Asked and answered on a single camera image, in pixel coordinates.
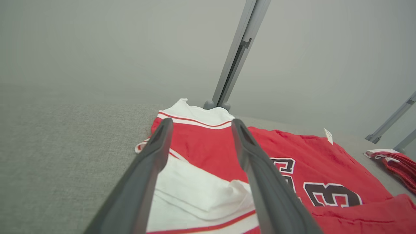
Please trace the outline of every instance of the garment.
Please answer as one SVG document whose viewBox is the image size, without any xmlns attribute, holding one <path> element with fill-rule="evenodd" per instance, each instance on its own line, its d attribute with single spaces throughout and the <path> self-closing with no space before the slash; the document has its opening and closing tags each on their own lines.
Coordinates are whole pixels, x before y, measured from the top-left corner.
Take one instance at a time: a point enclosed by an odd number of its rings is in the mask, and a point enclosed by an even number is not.
<svg viewBox="0 0 416 234">
<path fill-rule="evenodd" d="M 381 162 L 387 170 L 398 176 L 413 194 L 416 194 L 416 163 L 413 160 L 394 149 L 368 150 L 364 155 Z"/>
<path fill-rule="evenodd" d="M 165 174 L 162 171 L 159 177 L 164 184 L 180 185 L 168 189 L 159 183 L 158 177 L 148 232 L 258 233 L 248 179 L 234 148 L 233 116 L 223 108 L 204 110 L 190 107 L 186 101 L 181 99 L 171 108 L 160 111 L 151 128 L 154 132 L 164 118 L 173 119 L 167 171 Z M 255 127 L 249 130 L 325 233 L 410 233 L 416 228 L 413 222 L 416 207 L 410 198 L 406 195 L 393 197 L 377 178 L 336 143 L 332 145 L 326 138 L 278 130 Z M 136 152 L 145 143 L 140 143 Z M 171 159 L 180 163 L 171 167 Z M 221 184 L 221 188 L 215 188 L 215 184 Z M 221 194 L 215 196 L 212 191 Z M 231 198 L 225 202 L 224 197 Z M 193 211 L 188 209 L 189 204 L 185 205 L 188 200 L 192 200 L 191 207 L 196 207 Z M 175 209 L 176 215 L 164 216 L 168 209 Z M 223 215 L 217 213 L 219 219 L 209 216 L 214 210 L 221 210 Z M 197 220 L 185 225 L 186 221 L 178 218 L 185 213 Z"/>
</svg>

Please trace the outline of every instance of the red stripe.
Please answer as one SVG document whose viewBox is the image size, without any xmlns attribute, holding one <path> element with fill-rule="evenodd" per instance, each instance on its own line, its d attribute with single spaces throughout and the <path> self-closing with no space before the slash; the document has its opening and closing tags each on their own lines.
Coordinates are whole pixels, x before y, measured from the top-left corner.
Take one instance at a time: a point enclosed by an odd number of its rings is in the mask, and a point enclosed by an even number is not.
<svg viewBox="0 0 416 234">
<path fill-rule="evenodd" d="M 230 123 L 230 122 L 231 122 L 231 121 L 227 121 L 227 122 L 224 122 L 224 123 L 222 123 L 222 124 L 218 124 L 218 125 L 209 125 L 209 124 L 204 124 L 204 123 L 199 122 L 199 121 L 194 120 L 194 119 L 187 119 L 187 118 L 182 118 L 182 117 L 175 117 L 175 116 L 172 116 L 172 115 L 168 115 L 168 114 L 166 114 L 166 113 L 163 113 L 163 112 L 159 112 L 159 114 L 166 115 L 166 116 L 168 116 L 168 117 L 170 117 L 170 118 L 173 118 L 173 119 L 182 119 L 182 120 L 194 121 L 194 122 L 197 122 L 197 123 L 203 124 L 203 125 L 205 125 L 205 126 L 210 126 L 210 127 L 219 127 L 219 126 L 222 126 L 222 125 L 224 125 L 224 124 L 227 124 L 227 123 Z"/>
<path fill-rule="evenodd" d="M 166 231 L 157 231 L 157 232 L 148 232 L 148 234 L 178 234 L 178 233 L 192 233 L 192 232 L 206 232 L 206 231 L 212 231 L 212 230 L 217 230 L 217 229 L 221 229 L 221 228 L 225 228 L 227 226 L 230 226 L 238 221 L 241 221 L 253 214 L 255 214 L 256 211 L 252 210 L 238 218 L 235 218 L 233 220 L 230 220 L 226 223 L 223 224 L 218 224 L 215 226 L 209 226 L 209 227 L 194 227 L 194 228 L 189 228 L 189 229 L 177 229 L 177 230 L 166 230 Z"/>
</svg>

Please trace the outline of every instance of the gray fabric surface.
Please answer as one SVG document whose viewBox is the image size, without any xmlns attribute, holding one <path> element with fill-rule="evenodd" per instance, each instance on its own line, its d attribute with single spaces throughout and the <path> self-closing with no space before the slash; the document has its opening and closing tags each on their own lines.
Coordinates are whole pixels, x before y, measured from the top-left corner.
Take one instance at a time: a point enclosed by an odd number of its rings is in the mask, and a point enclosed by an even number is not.
<svg viewBox="0 0 416 234">
<path fill-rule="evenodd" d="M 150 134 L 157 111 L 167 108 L 81 102 L 76 94 L 7 84 L 0 86 L 0 100 L 1 233 L 82 233 L 134 158 L 134 145 Z M 241 119 L 248 126 L 324 136 L 322 129 Z M 333 135 L 393 195 L 411 195 L 362 155 L 372 143 Z"/>
</svg>

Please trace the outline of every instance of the red and white shirt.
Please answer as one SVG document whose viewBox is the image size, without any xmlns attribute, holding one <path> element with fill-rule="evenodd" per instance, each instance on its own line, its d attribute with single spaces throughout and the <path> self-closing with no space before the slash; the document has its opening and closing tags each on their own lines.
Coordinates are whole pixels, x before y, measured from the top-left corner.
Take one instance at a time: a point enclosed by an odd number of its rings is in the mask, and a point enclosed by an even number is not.
<svg viewBox="0 0 416 234">
<path fill-rule="evenodd" d="M 159 174 L 148 233 L 258 233 L 245 172 L 223 108 L 180 99 L 152 125 L 173 119 L 169 159 Z M 326 138 L 248 128 L 325 233 L 411 233 L 416 207 L 393 197 L 339 145 Z M 136 146 L 140 152 L 147 140 Z"/>
</svg>

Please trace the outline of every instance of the white tag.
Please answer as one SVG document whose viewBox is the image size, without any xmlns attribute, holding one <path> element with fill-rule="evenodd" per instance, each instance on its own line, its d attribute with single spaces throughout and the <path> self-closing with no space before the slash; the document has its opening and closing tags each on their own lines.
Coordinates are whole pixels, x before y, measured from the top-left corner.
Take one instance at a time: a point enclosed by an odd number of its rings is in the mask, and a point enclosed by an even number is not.
<svg viewBox="0 0 416 234">
<path fill-rule="evenodd" d="M 324 129 L 325 130 L 325 134 L 326 134 L 326 136 L 327 136 L 327 138 L 328 138 L 328 141 L 332 144 L 332 145 L 334 145 L 334 142 L 332 141 L 332 133 L 330 133 L 328 130 L 326 130 L 326 129 Z"/>
</svg>

